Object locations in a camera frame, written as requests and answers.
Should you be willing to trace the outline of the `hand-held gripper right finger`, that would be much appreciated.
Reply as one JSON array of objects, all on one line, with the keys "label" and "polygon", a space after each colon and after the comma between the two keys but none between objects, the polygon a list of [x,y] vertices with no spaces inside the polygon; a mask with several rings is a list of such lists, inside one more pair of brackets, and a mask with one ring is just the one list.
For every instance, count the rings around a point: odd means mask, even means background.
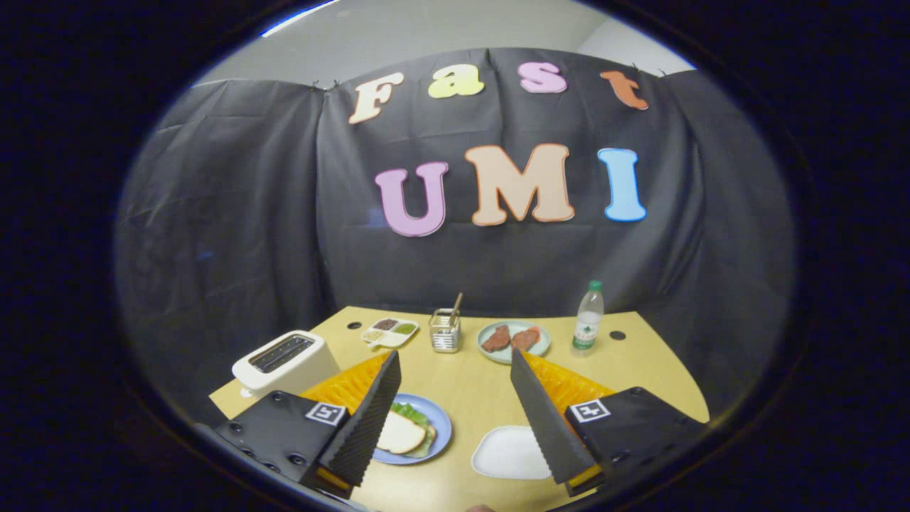
[{"label": "hand-held gripper right finger", "polygon": [[614,491],[656,473],[707,431],[643,387],[611,391],[520,349],[510,381],[550,474],[570,496]]}]

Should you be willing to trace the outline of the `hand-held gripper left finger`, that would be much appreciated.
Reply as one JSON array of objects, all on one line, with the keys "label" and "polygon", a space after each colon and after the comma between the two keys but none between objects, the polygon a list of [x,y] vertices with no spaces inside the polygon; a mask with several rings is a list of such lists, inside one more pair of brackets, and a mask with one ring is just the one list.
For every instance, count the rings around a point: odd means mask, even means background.
[{"label": "hand-held gripper left finger", "polygon": [[350,498],[399,392],[399,352],[381,353],[304,393],[267,393],[215,439],[269,474]]}]

